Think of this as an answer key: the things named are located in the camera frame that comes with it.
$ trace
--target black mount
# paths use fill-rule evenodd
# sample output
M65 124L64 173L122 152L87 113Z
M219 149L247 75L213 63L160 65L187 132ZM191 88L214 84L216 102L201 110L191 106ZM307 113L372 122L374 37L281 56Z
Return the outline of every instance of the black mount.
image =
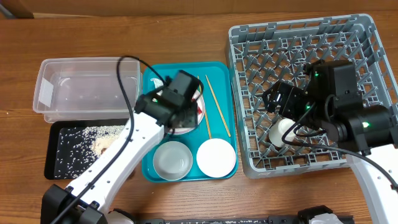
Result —
M65 190L53 184L44 194L42 199L42 212L40 223L48 224L73 200L75 196L71 194L73 189L67 187ZM98 203L93 202L87 205L79 201L76 208L69 210L61 224L72 223L95 223L107 224L104 214L97 211Z
M353 62L319 60L306 65L305 73L309 83L304 90L277 81L265 91L265 109L297 121L315 102L300 124L325 129L340 148L368 155L372 147L398 144L398 126L390 111L381 105L364 108Z
M193 75L179 70L165 85L141 95L136 103L136 113L144 112L157 120L159 126L167 128L194 128L198 124L197 102L192 100L201 81Z

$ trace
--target plastic storage bin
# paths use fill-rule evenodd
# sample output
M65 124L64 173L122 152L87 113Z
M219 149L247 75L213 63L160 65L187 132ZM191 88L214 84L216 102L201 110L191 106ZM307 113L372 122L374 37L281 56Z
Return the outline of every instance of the plastic storage bin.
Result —
M116 76L118 57L55 58L44 60L33 100L33 110L52 123L66 120L128 118ZM141 89L139 62L121 63L123 87L132 106Z
M229 30L229 71L238 116L243 171L250 178L295 175L345 167L335 151L275 147L269 128L281 116L268 113L262 93L277 80L303 88L303 66L319 59L355 63L364 106L383 105L397 122L397 83L372 18L366 14L234 26ZM302 128L301 133L311 132ZM332 145L326 135L299 141Z

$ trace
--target white saucer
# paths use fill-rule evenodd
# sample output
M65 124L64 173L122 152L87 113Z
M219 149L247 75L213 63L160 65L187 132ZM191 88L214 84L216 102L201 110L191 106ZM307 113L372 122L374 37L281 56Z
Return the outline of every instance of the white saucer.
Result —
M199 147L197 163L199 169L207 176L224 177L235 167L235 150L223 139L209 139Z

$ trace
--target dish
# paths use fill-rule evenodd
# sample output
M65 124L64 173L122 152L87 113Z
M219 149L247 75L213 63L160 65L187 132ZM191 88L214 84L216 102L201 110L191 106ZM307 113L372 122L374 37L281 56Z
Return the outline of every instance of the dish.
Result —
M179 180L191 170L192 153L189 148L177 141L169 141L159 146L154 155L154 169L165 180Z
M209 177L228 175L235 167L236 154L232 145L223 139L209 139L198 149L199 169Z

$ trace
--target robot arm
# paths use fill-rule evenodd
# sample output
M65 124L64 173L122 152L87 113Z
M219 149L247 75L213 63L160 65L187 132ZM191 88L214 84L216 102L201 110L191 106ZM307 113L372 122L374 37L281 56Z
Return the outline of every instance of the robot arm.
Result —
M132 135L132 140L130 140L130 143L112 166L95 183L95 187L82 196L82 202L88 205L92 202L96 202L98 203L98 211L102 213L107 213L109 211L109 206L112 204L114 197L124 181L126 181L141 159L163 139L164 126L159 126L156 122L157 120L155 118L145 113L134 113L135 130ZM129 134L129 129L131 128L130 124L131 122L128 121L119 139L115 140L88 170L82 173L77 179L70 182L68 187L73 189L71 191L73 196L76 197L80 194L88 183L88 180L92 180L101 172L120 150Z
M398 180L398 150L393 145L398 144L398 126L391 112L382 105L364 108L353 62L319 60L306 66L306 74L309 83L304 90L278 81L265 91L262 95L265 109L290 118L296 124L314 130L324 129L328 138L339 146L329 147L329 150L366 156L381 166L385 174L358 157L346 156L364 192L373 223L398 223L398 189L394 183ZM283 141L296 146L328 149Z
M372 148L367 157L398 181L398 149L394 145ZM346 158L361 186L373 223L398 223L398 194L391 189L391 183L371 164L350 155Z
M105 153L65 190L53 185L46 191L41 223L107 223L104 214L120 187L165 132L196 127L197 98L192 97L199 85L203 89L199 79L180 70L173 80L167 77L164 86L141 95L136 112ZM121 216L108 218L119 220Z

